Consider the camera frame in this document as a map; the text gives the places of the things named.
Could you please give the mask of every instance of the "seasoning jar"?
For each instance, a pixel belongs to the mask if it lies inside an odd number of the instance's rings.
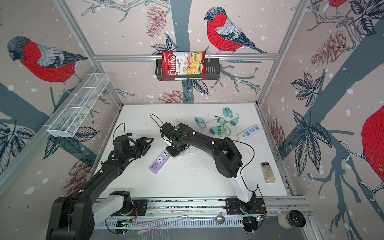
[[[274,183],[275,177],[273,176],[272,168],[271,166],[269,166],[269,163],[263,162],[262,170],[263,170],[264,181],[266,183]]]

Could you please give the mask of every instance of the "gray floor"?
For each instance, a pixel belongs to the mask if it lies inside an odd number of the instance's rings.
[[[91,240],[122,239],[122,240],[306,240],[302,228],[283,229],[277,217],[269,217],[255,234],[245,232],[242,228],[185,228],[161,229],[144,234],[129,231],[124,236],[115,235],[108,230],[95,230]]]

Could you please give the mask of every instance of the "red and white snack bag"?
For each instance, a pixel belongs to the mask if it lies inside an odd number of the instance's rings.
[[[207,74],[204,66],[205,51],[194,52],[172,52],[162,51],[162,66],[164,75],[191,75]],[[186,78],[166,78],[163,81],[186,80]]]

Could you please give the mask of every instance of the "white table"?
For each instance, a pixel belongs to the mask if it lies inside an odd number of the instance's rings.
[[[150,113],[157,115],[164,123],[169,122],[172,125],[176,121],[185,121],[195,131],[208,135],[209,129],[218,126],[218,123],[213,121],[207,124],[206,128],[201,129],[194,118],[200,117],[208,121],[215,116],[224,117],[222,114],[224,107],[228,107],[240,115],[239,123],[236,126],[230,126],[232,130],[230,138],[236,139],[237,134],[254,124],[259,124],[262,127],[255,106],[250,103],[124,105],[116,126],[125,122],[126,132],[131,132],[134,138],[153,137],[155,140],[147,154],[130,164],[123,174],[105,189],[100,198],[107,197],[113,191],[121,190],[129,191],[132,197],[141,198],[236,196],[229,179],[217,171],[214,159],[200,149],[193,154],[170,158],[157,174],[153,174],[148,169],[166,147],[161,139],[159,127],[149,117]],[[263,196],[286,196],[283,181],[263,131],[262,129],[246,141],[255,149],[256,154],[253,161],[244,168],[243,174],[248,187],[256,189],[258,184]],[[123,125],[116,130],[115,137],[120,135],[124,135]],[[242,161],[245,165],[251,160],[252,149],[241,143],[236,143],[236,146],[243,156]],[[111,135],[101,161],[106,161],[112,150]],[[264,182],[261,169],[262,162],[269,162],[275,175],[275,183],[266,184]],[[96,172],[100,168],[101,164],[99,163]]]

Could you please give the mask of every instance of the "white wire mesh basket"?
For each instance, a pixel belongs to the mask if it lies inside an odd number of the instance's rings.
[[[54,137],[73,137],[109,83],[107,74],[94,73],[88,76],[84,86],[77,93],[70,94],[72,100],[48,129]]]

